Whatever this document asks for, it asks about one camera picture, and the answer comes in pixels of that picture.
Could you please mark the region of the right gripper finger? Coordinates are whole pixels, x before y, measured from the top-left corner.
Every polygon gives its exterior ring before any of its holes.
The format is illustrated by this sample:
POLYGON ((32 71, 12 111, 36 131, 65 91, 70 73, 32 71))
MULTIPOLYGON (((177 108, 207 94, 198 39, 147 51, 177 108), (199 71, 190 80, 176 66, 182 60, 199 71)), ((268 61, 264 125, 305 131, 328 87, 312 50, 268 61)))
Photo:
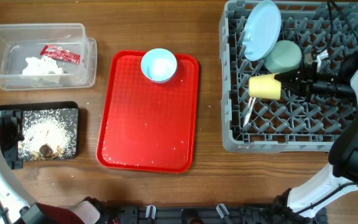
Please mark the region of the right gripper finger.
POLYGON ((299 70, 291 70, 288 72, 278 73, 274 79, 279 82, 295 82, 298 78, 299 70))
POLYGON ((301 87, 298 84, 281 82, 281 85, 282 85, 282 88, 291 91, 293 94, 295 94, 297 96, 303 96, 301 87))

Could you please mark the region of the mint green bowl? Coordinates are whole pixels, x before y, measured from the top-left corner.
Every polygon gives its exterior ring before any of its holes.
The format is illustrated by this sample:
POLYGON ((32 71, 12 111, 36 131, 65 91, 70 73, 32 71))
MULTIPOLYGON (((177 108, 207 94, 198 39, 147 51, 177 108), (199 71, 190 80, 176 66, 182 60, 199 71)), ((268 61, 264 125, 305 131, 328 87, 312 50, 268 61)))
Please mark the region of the mint green bowl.
POLYGON ((270 53, 264 58, 264 66, 270 73, 282 73, 300 66, 301 49, 289 40, 278 41, 270 53))

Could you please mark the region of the yellow plastic cup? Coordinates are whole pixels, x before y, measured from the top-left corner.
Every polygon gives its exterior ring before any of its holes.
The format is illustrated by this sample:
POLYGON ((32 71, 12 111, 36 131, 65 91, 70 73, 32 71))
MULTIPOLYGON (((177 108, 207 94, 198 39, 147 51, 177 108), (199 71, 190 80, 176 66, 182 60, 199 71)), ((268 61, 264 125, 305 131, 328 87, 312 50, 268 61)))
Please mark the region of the yellow plastic cup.
POLYGON ((249 78, 249 95, 254 98, 279 100, 282 85, 275 79, 276 73, 249 78))

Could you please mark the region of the white plastic spoon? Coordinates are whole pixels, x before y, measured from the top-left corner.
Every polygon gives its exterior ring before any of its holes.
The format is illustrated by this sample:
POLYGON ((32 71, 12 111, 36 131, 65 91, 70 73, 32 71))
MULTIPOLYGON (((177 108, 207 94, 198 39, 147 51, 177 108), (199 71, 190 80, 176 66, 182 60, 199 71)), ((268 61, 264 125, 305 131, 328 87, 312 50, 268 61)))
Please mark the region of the white plastic spoon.
POLYGON ((243 126, 242 126, 243 128, 246 126, 246 124, 249 123, 250 116, 252 114, 252 110, 253 110, 253 107, 254 107, 254 101, 255 101, 254 97, 249 98, 249 102, 247 104, 248 110, 247 110, 246 116, 244 118, 244 123, 243 123, 243 126))

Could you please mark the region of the light blue plate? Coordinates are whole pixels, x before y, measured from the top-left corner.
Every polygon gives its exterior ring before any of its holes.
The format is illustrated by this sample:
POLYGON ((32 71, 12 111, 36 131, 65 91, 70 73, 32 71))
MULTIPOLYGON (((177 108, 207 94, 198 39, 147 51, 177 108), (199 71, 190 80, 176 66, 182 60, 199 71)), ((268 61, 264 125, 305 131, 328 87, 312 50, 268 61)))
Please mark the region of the light blue plate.
POLYGON ((246 47, 246 59, 257 61, 270 53, 278 40, 281 21, 281 13, 271 0, 261 1, 253 8, 244 27, 242 41, 246 47))

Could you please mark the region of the white napkin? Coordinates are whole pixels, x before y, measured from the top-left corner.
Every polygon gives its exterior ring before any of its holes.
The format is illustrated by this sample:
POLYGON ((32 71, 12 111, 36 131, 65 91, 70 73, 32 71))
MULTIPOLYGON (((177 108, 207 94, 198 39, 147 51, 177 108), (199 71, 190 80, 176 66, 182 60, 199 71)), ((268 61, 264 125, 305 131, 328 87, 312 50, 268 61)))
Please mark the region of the white napkin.
POLYGON ((64 71, 57 65, 57 61, 48 57, 42 56, 41 59, 36 57, 27 57, 25 59, 27 66, 23 69, 23 75, 49 75, 49 74, 63 74, 64 71))

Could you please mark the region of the red snack wrapper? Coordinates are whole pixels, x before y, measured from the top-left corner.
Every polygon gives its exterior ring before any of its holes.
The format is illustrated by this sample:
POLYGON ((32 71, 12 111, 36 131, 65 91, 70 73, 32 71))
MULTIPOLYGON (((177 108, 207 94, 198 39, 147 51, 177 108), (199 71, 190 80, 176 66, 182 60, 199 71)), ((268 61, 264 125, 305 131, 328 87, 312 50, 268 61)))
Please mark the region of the red snack wrapper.
POLYGON ((69 52, 61 47, 56 47, 54 45, 46 45, 40 52, 40 55, 75 64, 79 64, 81 58, 79 54, 69 52))

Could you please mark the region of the light blue small bowl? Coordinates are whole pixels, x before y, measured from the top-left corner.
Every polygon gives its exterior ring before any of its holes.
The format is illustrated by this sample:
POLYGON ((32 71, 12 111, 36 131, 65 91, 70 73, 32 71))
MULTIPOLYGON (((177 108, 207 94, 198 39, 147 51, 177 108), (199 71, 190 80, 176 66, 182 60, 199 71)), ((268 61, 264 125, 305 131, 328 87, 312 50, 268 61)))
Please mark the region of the light blue small bowl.
POLYGON ((166 83, 177 70, 177 59, 167 49, 152 49, 142 57, 140 67, 146 78, 154 83, 166 83))

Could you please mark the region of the white plastic fork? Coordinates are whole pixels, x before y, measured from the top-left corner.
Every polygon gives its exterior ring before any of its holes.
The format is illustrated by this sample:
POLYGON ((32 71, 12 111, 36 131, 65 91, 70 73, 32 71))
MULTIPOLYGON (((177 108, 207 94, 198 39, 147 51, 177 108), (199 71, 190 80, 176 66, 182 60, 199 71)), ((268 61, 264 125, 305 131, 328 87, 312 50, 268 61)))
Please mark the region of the white plastic fork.
POLYGON ((255 104, 256 98, 255 97, 250 97, 249 98, 249 103, 248 103, 248 107, 249 107, 249 111, 246 114, 245 120, 244 120, 244 124, 247 124, 250 120, 251 114, 252 114, 252 110, 254 108, 254 104, 255 104))

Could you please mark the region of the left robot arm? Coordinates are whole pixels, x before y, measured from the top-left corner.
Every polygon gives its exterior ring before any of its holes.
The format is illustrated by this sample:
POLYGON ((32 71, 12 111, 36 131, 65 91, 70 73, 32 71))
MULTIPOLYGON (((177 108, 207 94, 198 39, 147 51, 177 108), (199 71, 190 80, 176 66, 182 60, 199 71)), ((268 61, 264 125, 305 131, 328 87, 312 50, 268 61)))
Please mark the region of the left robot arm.
POLYGON ((0 126, 0 223, 107 223, 101 204, 92 198, 72 209, 38 203, 13 174, 1 152, 3 146, 17 142, 17 128, 13 131, 14 138, 5 140, 9 130, 0 126))

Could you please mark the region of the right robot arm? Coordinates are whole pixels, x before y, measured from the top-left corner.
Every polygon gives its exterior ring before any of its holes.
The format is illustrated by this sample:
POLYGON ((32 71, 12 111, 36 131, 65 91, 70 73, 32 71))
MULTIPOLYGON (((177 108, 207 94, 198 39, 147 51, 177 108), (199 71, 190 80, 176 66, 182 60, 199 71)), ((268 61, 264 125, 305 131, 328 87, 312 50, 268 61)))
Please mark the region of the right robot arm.
MULTIPOLYGON (((358 53, 348 55, 338 77, 350 84, 358 106, 358 53)), ((328 163, 299 187, 288 189, 272 203, 269 217, 281 222, 308 223, 325 206, 358 190, 358 114, 331 146, 328 163)))

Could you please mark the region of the grey dishwasher rack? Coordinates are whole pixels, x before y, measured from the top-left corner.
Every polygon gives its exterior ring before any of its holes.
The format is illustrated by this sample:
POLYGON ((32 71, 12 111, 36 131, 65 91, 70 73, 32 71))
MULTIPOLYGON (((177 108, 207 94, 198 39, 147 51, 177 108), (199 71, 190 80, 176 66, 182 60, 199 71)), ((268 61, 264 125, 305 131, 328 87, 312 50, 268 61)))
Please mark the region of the grey dishwasher rack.
MULTIPOLYGON (((244 27, 256 1, 228 1, 219 21, 222 65, 222 139, 229 152, 328 152, 357 115, 349 100, 314 96, 310 101, 282 90, 279 100, 257 99, 243 128, 250 77, 264 75, 263 60, 246 59, 244 27)), ((280 40, 298 45, 304 54, 326 49, 321 71, 336 74, 341 61, 358 52, 358 2, 279 1, 280 40)))

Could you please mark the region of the clear plastic waste bin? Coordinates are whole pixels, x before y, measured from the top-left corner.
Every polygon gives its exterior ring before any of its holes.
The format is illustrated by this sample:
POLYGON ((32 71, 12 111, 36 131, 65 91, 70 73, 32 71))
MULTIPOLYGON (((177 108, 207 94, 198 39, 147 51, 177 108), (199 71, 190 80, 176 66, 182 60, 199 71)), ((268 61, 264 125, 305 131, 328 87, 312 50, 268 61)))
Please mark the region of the clear plastic waste bin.
POLYGON ((3 90, 89 88, 96 81, 96 67, 97 43, 86 35, 83 24, 0 24, 0 88, 3 90), (23 75, 25 59, 41 59, 40 52, 46 45, 79 54, 80 63, 56 60, 63 74, 23 75))

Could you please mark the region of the red serving tray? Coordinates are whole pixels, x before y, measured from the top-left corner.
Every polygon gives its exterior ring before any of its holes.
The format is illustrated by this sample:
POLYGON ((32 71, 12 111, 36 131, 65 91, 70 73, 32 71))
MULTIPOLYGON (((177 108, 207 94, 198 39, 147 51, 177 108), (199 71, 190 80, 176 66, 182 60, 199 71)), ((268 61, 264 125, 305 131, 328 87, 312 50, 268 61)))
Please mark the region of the red serving tray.
POLYGON ((144 55, 112 58, 96 158, 110 169, 183 173, 193 162, 200 66, 176 54, 173 78, 158 84, 140 69, 144 55))

